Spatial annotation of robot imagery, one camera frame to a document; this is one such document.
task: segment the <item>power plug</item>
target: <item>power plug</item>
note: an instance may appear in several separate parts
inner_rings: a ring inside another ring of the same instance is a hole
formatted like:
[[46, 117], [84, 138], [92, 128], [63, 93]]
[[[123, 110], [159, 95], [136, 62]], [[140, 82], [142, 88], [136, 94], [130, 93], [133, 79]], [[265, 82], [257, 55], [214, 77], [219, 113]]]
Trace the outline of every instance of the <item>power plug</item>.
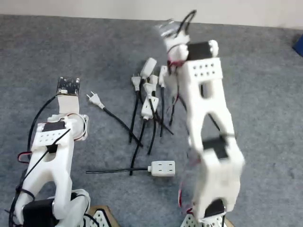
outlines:
[[[157, 107], [158, 107], [158, 103], [159, 103], [159, 99], [157, 97], [153, 97], [153, 96], [151, 96], [150, 99], [151, 99], [151, 102], [152, 102], [153, 109], [156, 112]], [[151, 108], [150, 101], [149, 101], [148, 97], [146, 97], [146, 99], [143, 103], [142, 110], [141, 110], [141, 116], [146, 120], [153, 118], [152, 108]]]
[[150, 83], [153, 85], [152, 90], [156, 91], [157, 90], [157, 84], [158, 84], [158, 77], [156, 75], [151, 75], [150, 76]]
[[149, 58], [146, 63], [144, 64], [141, 72], [140, 72], [140, 76], [142, 77], [142, 79], [147, 79], [153, 72], [153, 70], [155, 69], [157, 64], [157, 61], [153, 58]]
[[152, 176], [174, 176], [176, 174], [175, 161], [154, 161], [147, 170]]
[[140, 81], [141, 81], [141, 77], [132, 77], [132, 83], [134, 85], [135, 91], [140, 90]]
[[153, 84], [144, 83], [143, 87], [144, 87], [144, 90], [145, 90], [147, 96], [151, 97], [152, 96], [152, 91], [153, 91]]
[[162, 65], [159, 73], [159, 85], [165, 87], [164, 77], [167, 74], [167, 66]]

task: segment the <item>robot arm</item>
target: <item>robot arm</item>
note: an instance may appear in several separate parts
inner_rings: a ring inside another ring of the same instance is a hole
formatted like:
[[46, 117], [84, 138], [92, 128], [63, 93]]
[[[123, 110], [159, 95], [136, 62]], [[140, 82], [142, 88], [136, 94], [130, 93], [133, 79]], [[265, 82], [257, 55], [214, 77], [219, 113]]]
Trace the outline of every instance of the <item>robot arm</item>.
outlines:
[[71, 190], [74, 141], [86, 139], [88, 125], [88, 116], [79, 114], [79, 84], [79, 79], [61, 77], [57, 88], [60, 114], [38, 124], [28, 176], [22, 189], [36, 196], [47, 182], [53, 181], [56, 191], [54, 197], [41, 201], [33, 201], [29, 194], [20, 193], [15, 211], [23, 227], [77, 226], [83, 222], [83, 214], [89, 207], [90, 198], [86, 191]]
[[[206, 222], [233, 210], [244, 166], [224, 97], [218, 44], [215, 40], [190, 43], [185, 31], [165, 36], [164, 43], [169, 59], [165, 84], [184, 101], [188, 142], [201, 160], [192, 211], [198, 222]], [[202, 141], [206, 115], [218, 125], [219, 138]]]

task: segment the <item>electrical outlet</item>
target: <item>electrical outlet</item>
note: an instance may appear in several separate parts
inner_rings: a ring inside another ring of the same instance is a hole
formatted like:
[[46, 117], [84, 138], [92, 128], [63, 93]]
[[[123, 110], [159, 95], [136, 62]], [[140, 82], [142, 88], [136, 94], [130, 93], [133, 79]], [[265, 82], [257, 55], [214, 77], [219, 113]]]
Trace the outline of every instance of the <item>electrical outlet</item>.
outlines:
[[[157, 97], [151, 97], [151, 102], [152, 102], [153, 109], [156, 112], [158, 103], [159, 103], [159, 99]], [[152, 109], [151, 109], [151, 105], [150, 105], [150, 101], [149, 101], [148, 97], [146, 97], [146, 99], [143, 103], [142, 110], [141, 110], [141, 116], [147, 120], [153, 118]]]
[[176, 174], [175, 161], [154, 161], [148, 167], [152, 176], [174, 176]]

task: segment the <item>power cord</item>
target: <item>power cord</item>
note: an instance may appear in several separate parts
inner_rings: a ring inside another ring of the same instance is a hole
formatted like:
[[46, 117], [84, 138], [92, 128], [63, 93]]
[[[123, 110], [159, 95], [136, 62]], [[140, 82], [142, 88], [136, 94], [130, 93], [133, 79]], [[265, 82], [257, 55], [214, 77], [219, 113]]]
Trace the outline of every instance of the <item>power cord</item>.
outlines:
[[[134, 105], [134, 111], [133, 111], [133, 116], [132, 116], [132, 124], [131, 124], [131, 132], [133, 132], [134, 130], [134, 121], [136, 118], [136, 113], [137, 113], [137, 108], [138, 108], [138, 104], [139, 104], [139, 97], [140, 97], [140, 83], [141, 83], [141, 77], [135, 77], [133, 76], [131, 78], [131, 81], [133, 83], [134, 86], [134, 90], [136, 92], [136, 101], [135, 101], [135, 105]], [[132, 135], [129, 133], [129, 143], [132, 143]]]
[[176, 173], [175, 161], [153, 161], [151, 165], [140, 168], [124, 168], [111, 170], [88, 170], [86, 174], [110, 174], [128, 171], [148, 171], [152, 176], [174, 176]]
[[157, 121], [156, 121], [156, 114], [155, 114], [155, 110], [153, 108], [152, 105], [152, 99], [149, 98], [148, 99], [150, 106], [151, 106], [151, 111], [152, 111], [152, 115], [153, 115], [153, 132], [152, 132], [152, 139], [151, 139], [151, 144], [150, 144], [150, 148], [148, 149], [147, 154], [150, 155], [151, 151], [152, 151], [152, 146], [153, 146], [153, 142], [155, 140], [155, 135], [156, 135], [156, 130], [157, 130]]
[[111, 169], [111, 170], [88, 170], [86, 174], [111, 174], [111, 173], [121, 173], [128, 171], [147, 171], [147, 168], [126, 168], [126, 169]]
[[130, 128], [120, 118], [118, 118], [116, 115], [114, 115], [112, 112], [110, 112], [108, 109], [105, 108], [105, 106], [101, 102], [98, 94], [95, 94], [92, 91], [91, 91], [91, 93], [93, 94], [92, 97], [90, 97], [89, 95], [86, 95], [89, 98], [89, 101], [92, 104], [95, 104], [95, 105], [99, 106], [109, 116], [115, 118], [131, 134], [131, 136], [139, 144], [139, 146], [143, 147], [143, 144], [141, 143], [141, 141], [139, 141], [139, 139], [131, 132]]
[[139, 104], [139, 91], [136, 91], [136, 102], [135, 102], [135, 105], [134, 105], [132, 124], [131, 124], [131, 129], [130, 129], [130, 132], [129, 132], [129, 140], [128, 140], [129, 143], [132, 142], [131, 132], [133, 132], [133, 130], [134, 130], [134, 121], [135, 121], [135, 118], [136, 118], [138, 104]]
[[164, 87], [161, 87], [161, 104], [162, 104], [162, 112], [161, 112], [161, 130], [160, 130], [160, 137], [162, 137], [163, 135], [163, 122], [164, 122], [164, 106], [165, 106], [165, 103], [164, 103]]
[[25, 190], [25, 189], [22, 189], [22, 186], [23, 186], [23, 182], [25, 181], [25, 179], [28, 177], [28, 175], [34, 170], [34, 168], [39, 164], [39, 162], [41, 162], [41, 160], [47, 155], [47, 153], [56, 145], [56, 142], [58, 142], [63, 136], [65, 136], [68, 132], [70, 131], [70, 129], [68, 129], [65, 133], [62, 134], [62, 136], [60, 136], [59, 138], [57, 138], [53, 143], [52, 145], [50, 145], [46, 152], [39, 158], [39, 160], [34, 164], [34, 166], [28, 171], [27, 174], [26, 173], [26, 170], [22, 173], [22, 176], [21, 176], [21, 179], [20, 179], [20, 183], [19, 185], [16, 187], [16, 193], [15, 193], [15, 197], [13, 199], [13, 202], [11, 204], [11, 207], [10, 207], [10, 210], [9, 210], [9, 227], [21, 227], [22, 225], [17, 225], [13, 218], [14, 218], [14, 212], [15, 212], [15, 206], [16, 206], [16, 203], [17, 203], [17, 200], [21, 194], [21, 192], [24, 192], [24, 193], [27, 193], [28, 195], [30, 195], [33, 200], [35, 200], [35, 197], [34, 195]]
[[[140, 133], [140, 137], [139, 137], [139, 142], [140, 142], [140, 143], [141, 143], [141, 140], [142, 140], [142, 137], [143, 137], [143, 134], [144, 134], [144, 129], [145, 129], [145, 126], [146, 126], [146, 122], [147, 122], [147, 120], [146, 120], [146, 119], [143, 119], [143, 124], [142, 124], [142, 128], [141, 128], [141, 133]], [[134, 167], [134, 161], [136, 160], [136, 156], [137, 156], [138, 150], [139, 150], [139, 143], [137, 143], [136, 150], [134, 151], [134, 155], [133, 155], [132, 162], [131, 162], [131, 169]]]
[[195, 17], [196, 13], [197, 13], [197, 10], [193, 10], [189, 14], [186, 15], [186, 17], [183, 19], [183, 21], [181, 22], [181, 24], [180, 24], [180, 26], [179, 26], [179, 28], [177, 30], [177, 35], [176, 36], [178, 36], [179, 33], [181, 32], [181, 29], [182, 29], [183, 25], [186, 23], [187, 19], [189, 19], [189, 20], [188, 20], [188, 23], [187, 23], [187, 25], [186, 25], [186, 27], [185, 27], [184, 30], [185, 30], [185, 34], [188, 34], [188, 28], [189, 28], [190, 22], [193, 20], [193, 18]]
[[[141, 81], [143, 81], [142, 83], [140, 83], [140, 90], [139, 90], [139, 97], [140, 97], [140, 101], [141, 103], [143, 104], [143, 100], [142, 100], [142, 94], [141, 94], [141, 90], [142, 90], [142, 86], [143, 86], [143, 83], [144, 83], [144, 79], [142, 79]], [[171, 135], [174, 135], [174, 133], [169, 129], [169, 127], [167, 127], [164, 122], [161, 120], [158, 112], [156, 112], [156, 121], [161, 125], [163, 126], [163, 128], [165, 128]]]
[[36, 114], [32, 125], [30, 127], [29, 133], [28, 133], [28, 139], [27, 139], [27, 151], [30, 151], [30, 147], [31, 147], [31, 140], [32, 140], [32, 135], [33, 135], [33, 130], [34, 127], [36, 125], [36, 122], [38, 120], [38, 117], [40, 116], [40, 114], [42, 113], [42, 111], [57, 97], [57, 95], [53, 96], [52, 98], [50, 98], [42, 107], [41, 109], [38, 111], [38, 113]]
[[171, 110], [171, 115], [170, 115], [170, 121], [169, 121], [169, 125], [172, 125], [172, 121], [174, 119], [174, 113], [175, 113], [175, 104], [172, 105], [172, 110]]

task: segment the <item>black wire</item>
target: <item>black wire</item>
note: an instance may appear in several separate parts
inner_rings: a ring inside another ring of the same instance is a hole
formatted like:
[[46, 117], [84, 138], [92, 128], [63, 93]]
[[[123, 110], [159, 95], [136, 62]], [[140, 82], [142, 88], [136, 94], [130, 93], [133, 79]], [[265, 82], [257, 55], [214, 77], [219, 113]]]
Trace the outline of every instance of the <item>black wire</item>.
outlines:
[[30, 127], [29, 133], [28, 133], [28, 139], [27, 139], [27, 151], [30, 151], [30, 145], [31, 145], [31, 140], [32, 140], [32, 135], [33, 135], [33, 130], [34, 127], [36, 125], [36, 122], [38, 120], [38, 117], [40, 116], [41, 112], [57, 97], [57, 95], [53, 96], [52, 98], [50, 98], [42, 107], [41, 109], [38, 111], [38, 113], [36, 114], [32, 125]]
[[143, 98], [142, 98], [142, 86], [143, 86], [143, 83], [144, 83], [144, 79], [141, 79], [140, 80], [140, 85], [139, 85], [139, 98], [140, 98], [140, 101], [141, 101], [141, 103], [143, 104], [144, 102], [143, 102]]
[[163, 135], [163, 124], [164, 124], [164, 106], [165, 106], [165, 104], [164, 104], [164, 87], [161, 87], [161, 102], [162, 102], [162, 113], [161, 113], [162, 124], [161, 124], [161, 130], [160, 130], [160, 137], [162, 137], [162, 135]]
[[[141, 133], [140, 133], [140, 137], [139, 137], [139, 141], [140, 141], [140, 142], [141, 142], [142, 137], [143, 137], [143, 134], [144, 134], [144, 128], [145, 128], [146, 122], [147, 122], [147, 121], [146, 121], [145, 119], [143, 119], [142, 129], [141, 129]], [[139, 150], [139, 143], [137, 144], [136, 150], [134, 151], [134, 155], [133, 155], [132, 162], [131, 162], [131, 168], [134, 167], [134, 161], [135, 161], [135, 159], [136, 159], [138, 150]]]
[[126, 169], [111, 169], [111, 170], [88, 170], [86, 174], [111, 174], [111, 173], [121, 173], [128, 171], [147, 171], [147, 168], [126, 168]]
[[139, 91], [136, 91], [136, 102], [135, 102], [135, 105], [134, 105], [134, 112], [133, 112], [132, 124], [131, 124], [131, 129], [130, 129], [130, 132], [129, 132], [129, 140], [128, 140], [129, 143], [132, 142], [132, 135], [131, 135], [131, 133], [132, 133], [133, 130], [134, 130], [134, 120], [135, 120], [135, 118], [136, 118], [138, 103], [139, 103]]
[[174, 113], [175, 113], [175, 104], [172, 105], [172, 110], [171, 110], [171, 115], [170, 115], [170, 121], [169, 121], [169, 125], [172, 125], [172, 120], [174, 119]]
[[219, 128], [217, 122], [216, 122], [216, 121], [214, 120], [214, 118], [210, 115], [210, 113], [208, 114], [208, 116], [210, 117], [210, 120], [212, 120], [212, 122], [214, 123], [215, 127], [217, 128], [217, 130], [220, 131], [220, 128]]
[[[25, 179], [28, 177], [28, 175], [34, 170], [34, 168], [39, 164], [39, 162], [41, 162], [41, 160], [44, 158], [44, 156], [56, 145], [56, 142], [58, 142], [63, 136], [65, 136], [68, 132], [70, 131], [70, 129], [68, 129], [65, 133], [62, 134], [62, 136], [60, 136], [59, 138], [57, 138], [54, 143], [52, 143], [51, 146], [48, 147], [48, 149], [46, 150], [46, 152], [39, 158], [39, 160], [34, 164], [34, 166], [28, 171], [28, 173], [26, 174], [26, 170], [22, 173], [21, 179], [20, 179], [20, 183], [19, 185], [16, 187], [16, 193], [15, 193], [15, 197], [13, 199], [13, 202], [11, 204], [10, 210], [9, 210], [9, 227], [14, 227], [14, 226], [18, 226], [15, 224], [13, 218], [14, 218], [14, 212], [15, 212], [15, 206], [17, 203], [17, 200], [20, 196], [21, 192], [25, 192], [27, 194], [29, 194], [27, 190], [22, 189], [23, 186], [23, 182], [25, 181]], [[33, 199], [35, 199], [34, 195], [32, 193], [29, 194], [31, 197], [33, 197]]]
[[104, 112], [106, 112], [109, 116], [115, 118], [128, 132], [131, 134], [133, 139], [139, 144], [140, 147], [143, 147], [142, 143], [138, 140], [138, 138], [131, 132], [130, 128], [116, 115], [114, 115], [112, 112], [110, 112], [108, 109], [105, 107], [103, 108]]
[[161, 121], [161, 118], [157, 112], [156, 112], [156, 120], [160, 125], [163, 125], [163, 128], [165, 128], [167, 131], [169, 131], [170, 134], [174, 135], [174, 133], [164, 124], [164, 122]]
[[150, 102], [151, 111], [152, 111], [152, 115], [153, 115], [153, 132], [152, 132], [150, 148], [148, 149], [148, 152], [147, 152], [147, 154], [150, 155], [151, 151], [152, 151], [152, 145], [153, 145], [153, 142], [155, 140], [155, 135], [156, 135], [156, 130], [157, 130], [157, 120], [156, 120], [155, 110], [154, 110], [153, 105], [152, 105], [152, 99], [149, 98], [148, 101]]
[[223, 215], [222, 217], [222, 227], [224, 227], [224, 223], [225, 223], [225, 215]]
[[99, 223], [89, 214], [84, 214], [84, 216], [88, 217], [90, 220], [92, 220], [93, 222], [95, 222], [95, 224], [97, 225], [97, 227], [100, 227]]
[[179, 33], [181, 32], [181, 29], [182, 29], [183, 25], [186, 23], [186, 20], [187, 20], [189, 17], [191, 17], [191, 18], [189, 19], [189, 21], [188, 21], [186, 27], [185, 27], [185, 34], [188, 33], [189, 24], [190, 24], [190, 22], [193, 20], [193, 18], [195, 17], [196, 13], [197, 13], [197, 10], [193, 10], [193, 11], [191, 11], [189, 14], [186, 15], [186, 17], [183, 19], [183, 21], [181, 22], [181, 24], [180, 24], [180, 26], [179, 26], [179, 28], [178, 28], [178, 30], [177, 30], [177, 36], [178, 36]]

